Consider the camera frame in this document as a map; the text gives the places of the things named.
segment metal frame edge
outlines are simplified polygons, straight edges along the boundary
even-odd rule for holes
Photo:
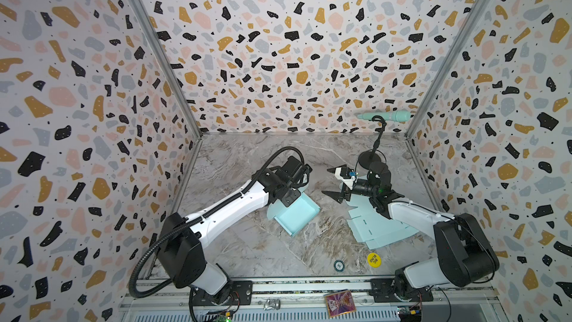
[[[175,200],[173,200],[173,209],[169,212],[169,215],[178,211],[179,207],[181,206],[182,197],[185,194],[186,186],[189,184],[190,175],[193,172],[193,168],[195,167],[195,163],[198,158],[198,152],[201,150],[201,145],[203,144],[203,140],[198,140],[197,144],[193,146],[192,155],[190,157],[189,166],[185,170],[185,174],[182,176],[181,179],[181,188],[177,190],[177,195],[175,196]],[[151,274],[153,269],[155,268],[155,261],[157,260],[157,255],[154,254],[151,258],[150,262],[147,262],[147,267],[141,272],[139,278],[144,278],[148,280],[151,278]]]
[[[193,116],[193,112],[190,111],[189,105],[187,104],[185,99],[185,95],[182,93],[181,87],[179,87],[178,85],[178,80],[175,77],[175,73],[173,72],[169,60],[167,59],[167,56],[163,51],[161,44],[159,43],[159,40],[157,39],[157,34],[153,30],[153,27],[151,26],[151,22],[149,21],[149,15],[147,15],[147,11],[143,6],[143,2],[141,0],[127,0],[127,1],[129,2],[131,10],[135,14],[135,17],[137,18],[137,21],[141,26],[141,31],[143,32],[143,35],[145,35],[145,37],[147,38],[147,42],[149,43],[149,46],[153,51],[155,58],[157,59],[157,62],[161,67],[161,70],[167,77],[167,82],[169,83],[171,91],[174,93],[175,99],[177,100],[177,103],[185,116],[190,131],[193,133],[193,135],[197,137],[197,140],[200,140],[202,133],[198,129],[196,120]]]
[[[453,45],[451,46],[451,48],[447,52],[447,55],[445,56],[443,65],[441,65],[441,68],[437,72],[437,75],[435,75],[433,83],[425,93],[425,96],[423,97],[421,104],[419,104],[417,113],[411,120],[411,125],[409,125],[409,128],[407,129],[406,133],[408,140],[413,137],[413,134],[415,133],[415,131],[417,131],[418,126],[421,124],[421,122],[423,122],[423,119],[425,118],[425,113],[429,111],[429,108],[434,100],[435,95],[440,91],[441,87],[443,86],[443,82],[446,80],[448,72],[455,63],[464,45],[467,43],[471,32],[476,27],[480,19],[483,17],[483,13],[486,10],[487,5],[489,4],[489,1],[490,0],[476,0],[475,5],[472,6],[471,12],[467,16],[467,20],[464,22],[463,27],[461,28],[461,30],[457,34],[455,41],[453,42]]]
[[[409,151],[409,154],[411,154],[411,158],[413,159],[413,163],[415,164],[415,167],[417,168],[419,175],[421,176],[421,182],[423,182],[423,186],[425,187],[425,190],[427,191],[427,194],[429,195],[429,200],[431,201],[433,208],[438,210],[438,211],[443,211],[443,207],[440,206],[440,204],[439,204],[439,198],[437,197],[437,195],[435,194],[435,192],[431,188],[431,185],[429,184],[429,180],[427,179],[427,177],[424,174],[423,167],[421,167],[421,161],[419,160],[417,152],[413,148],[413,145],[411,144],[411,141],[410,141],[409,137],[407,137],[407,136],[405,136],[405,145],[407,146],[407,150]]]
[[[352,290],[354,299],[362,306],[389,306],[409,305],[411,303],[375,303],[372,296],[368,295],[372,278],[391,278],[391,275],[381,276],[335,276],[335,277],[266,277],[254,278],[252,289],[252,304],[244,308],[261,308],[261,302],[267,298],[280,298],[283,307],[311,307],[323,306],[323,296],[332,290]],[[149,288],[163,280],[138,281],[137,285]],[[450,299],[451,304],[500,304],[496,291],[492,287],[469,284],[464,288],[454,285],[444,286],[444,291],[433,290],[434,301],[431,304],[447,304],[444,294]],[[136,300],[126,295],[119,306],[120,311],[142,311],[164,308],[167,310],[186,309],[188,306],[190,288],[176,289],[173,285],[167,286],[154,297],[146,298],[145,301]]]

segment black round base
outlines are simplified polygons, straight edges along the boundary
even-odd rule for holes
[[[357,162],[361,165],[362,168],[369,170],[369,165],[373,162],[381,162],[382,159],[374,152],[371,154],[371,150],[361,152],[359,157],[357,158]]]

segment yellow sticker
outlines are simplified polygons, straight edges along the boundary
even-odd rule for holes
[[[378,268],[382,265],[382,258],[375,252],[372,252],[367,256],[367,262],[371,267]]]

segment microphone stand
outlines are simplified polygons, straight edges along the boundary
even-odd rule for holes
[[[381,116],[373,116],[371,118],[371,120],[374,122],[381,122],[382,128],[379,130],[379,135],[377,136],[377,139],[374,142],[373,148],[371,150],[361,152],[359,157],[357,158],[357,162],[359,163],[359,165],[361,165],[362,168],[365,168],[368,170],[369,170],[369,166],[371,165],[371,163],[382,161],[381,157],[378,156],[377,153],[375,153],[375,151],[379,147],[379,142],[382,138],[383,131],[386,130],[386,126],[387,126],[386,120],[383,119],[383,117],[381,117]]]

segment marble surface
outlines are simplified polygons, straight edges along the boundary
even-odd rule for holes
[[[248,214],[221,233],[205,248],[209,262],[218,263],[233,277],[272,277],[309,275],[385,275],[411,262],[435,257],[432,239],[422,233],[373,250],[382,266],[372,268],[367,256],[372,251],[356,242],[346,222],[353,207],[338,204],[321,190],[337,190],[339,181],[326,172],[347,164],[354,167],[360,152],[371,148],[375,136],[350,135],[206,135],[179,213],[184,216],[224,198],[241,186],[277,149],[295,146],[313,168],[306,193],[321,207],[318,215],[295,237],[275,221],[266,218],[262,208]],[[431,206],[427,192],[402,136],[382,138],[379,150],[387,157],[393,189]],[[282,165],[288,153],[272,165]],[[358,166],[359,173],[366,173]],[[341,260],[346,268],[338,273],[333,263]],[[159,262],[152,278],[167,274]]]

